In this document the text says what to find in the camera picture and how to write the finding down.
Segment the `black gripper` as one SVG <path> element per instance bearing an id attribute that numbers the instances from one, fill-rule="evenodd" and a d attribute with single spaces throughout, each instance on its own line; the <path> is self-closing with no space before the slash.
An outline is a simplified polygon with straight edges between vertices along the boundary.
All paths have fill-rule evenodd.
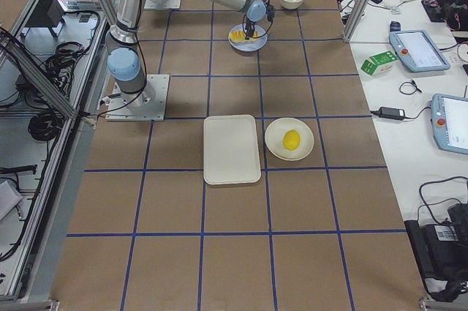
<path id="1" fill-rule="evenodd" d="M 250 39 L 249 35 L 251 35 L 252 37 L 257 36 L 257 30 L 256 30 L 255 25 L 264 17 L 266 17 L 267 21 L 270 23 L 270 26 L 266 30 L 266 34 L 267 34 L 269 29 L 273 25 L 273 20 L 275 17 L 275 8 L 270 3 L 269 0 L 267 1 L 256 0 L 254 3 L 251 4 L 251 6 L 246 11 L 246 14 L 244 15 L 244 21 L 243 21 L 243 31 L 245 32 L 244 41 L 249 41 Z"/>

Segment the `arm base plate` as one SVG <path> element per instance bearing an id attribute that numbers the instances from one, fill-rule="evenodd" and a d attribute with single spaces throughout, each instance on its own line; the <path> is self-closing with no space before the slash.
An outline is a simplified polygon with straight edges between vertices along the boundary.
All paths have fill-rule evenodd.
<path id="1" fill-rule="evenodd" d="M 120 96 L 109 101 L 105 118 L 108 121 L 163 121 L 169 83 L 169 75 L 147 75 L 143 93 L 129 105 L 127 102 L 132 98 L 122 94 L 118 84 L 114 83 L 114 93 Z"/>
<path id="2" fill-rule="evenodd" d="M 144 10 L 179 10 L 181 0 L 146 0 Z"/>

